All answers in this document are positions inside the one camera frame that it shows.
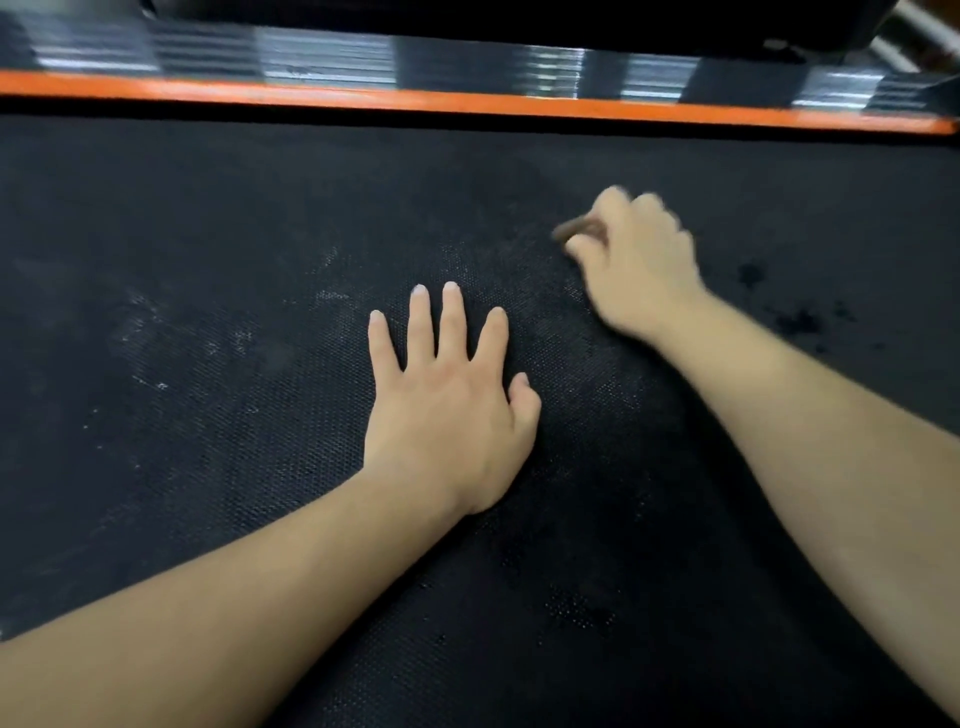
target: hand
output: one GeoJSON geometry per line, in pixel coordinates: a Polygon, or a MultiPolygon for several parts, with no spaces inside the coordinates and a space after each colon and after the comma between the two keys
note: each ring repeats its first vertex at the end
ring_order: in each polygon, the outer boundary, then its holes
{"type": "Polygon", "coordinates": [[[631,202],[620,187],[609,187],[578,223],[573,229],[591,234],[573,235],[565,249],[580,263],[590,300],[611,327],[656,345],[680,310],[708,297],[693,236],[657,195],[631,202]]]}
{"type": "Polygon", "coordinates": [[[410,296],[407,368],[401,371],[383,314],[370,317],[376,402],[367,425],[364,467],[400,469],[436,484],[463,513],[479,513],[507,492],[530,454],[540,397],[526,374],[503,391],[507,314],[493,309],[467,359],[467,315],[456,283],[444,286],[440,346],[434,355],[430,297],[410,296]]]}

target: right hand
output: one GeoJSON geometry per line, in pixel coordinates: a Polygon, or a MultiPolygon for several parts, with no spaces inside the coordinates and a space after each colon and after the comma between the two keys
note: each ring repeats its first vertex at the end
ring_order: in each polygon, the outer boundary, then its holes
{"type": "Polygon", "coordinates": [[[581,232],[565,249],[580,263],[597,313],[618,331],[656,346],[681,311],[708,297],[693,236],[657,195],[631,201],[620,187],[601,192],[585,217],[607,239],[581,232]]]}

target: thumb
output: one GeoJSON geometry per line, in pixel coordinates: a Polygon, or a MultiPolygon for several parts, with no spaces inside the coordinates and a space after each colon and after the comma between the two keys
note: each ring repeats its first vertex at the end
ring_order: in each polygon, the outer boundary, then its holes
{"type": "Polygon", "coordinates": [[[514,413],[514,431],[523,442],[526,452],[534,445],[537,423],[540,421],[540,395],[530,387],[530,379],[520,372],[510,382],[508,390],[510,409],[514,413]]]}
{"type": "Polygon", "coordinates": [[[580,263],[584,278],[589,278],[607,262],[607,248],[590,235],[574,235],[566,241],[566,253],[580,263]]]}

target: metal frame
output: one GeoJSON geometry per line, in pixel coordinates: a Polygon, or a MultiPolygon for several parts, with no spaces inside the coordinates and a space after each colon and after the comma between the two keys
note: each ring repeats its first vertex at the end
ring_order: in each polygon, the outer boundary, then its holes
{"type": "Polygon", "coordinates": [[[942,77],[581,48],[0,13],[0,95],[949,134],[942,77]]]}

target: forearm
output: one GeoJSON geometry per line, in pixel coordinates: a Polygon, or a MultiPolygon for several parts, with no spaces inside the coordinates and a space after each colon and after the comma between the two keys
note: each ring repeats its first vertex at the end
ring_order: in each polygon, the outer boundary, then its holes
{"type": "Polygon", "coordinates": [[[362,471],[233,544],[0,648],[5,726],[252,726],[459,519],[362,471]]]}
{"type": "Polygon", "coordinates": [[[960,716],[960,442],[713,298],[656,346],[884,648],[960,716]]]}

